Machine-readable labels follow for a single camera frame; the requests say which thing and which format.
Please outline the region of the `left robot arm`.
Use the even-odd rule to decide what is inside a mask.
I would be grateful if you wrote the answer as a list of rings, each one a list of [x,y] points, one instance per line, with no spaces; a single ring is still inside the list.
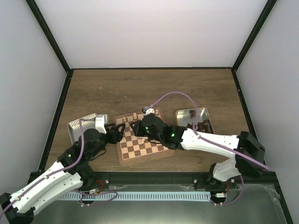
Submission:
[[[89,162],[106,149],[107,144],[117,144],[123,138],[126,125],[103,125],[103,132],[80,127],[78,141],[66,149],[54,164],[26,187],[12,194],[0,196],[1,216],[11,224],[29,224],[34,216],[63,194],[89,189],[95,184],[95,172]]]

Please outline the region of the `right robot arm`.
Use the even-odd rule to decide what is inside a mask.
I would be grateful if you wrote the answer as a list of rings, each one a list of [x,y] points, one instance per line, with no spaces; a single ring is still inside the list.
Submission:
[[[213,188],[239,175],[259,178],[264,170],[269,170],[264,163],[265,148],[249,132],[239,135],[197,132],[184,126],[169,126],[153,114],[131,123],[130,127],[136,137],[154,140],[171,150],[198,150],[225,156],[224,162],[212,165],[207,177]]]

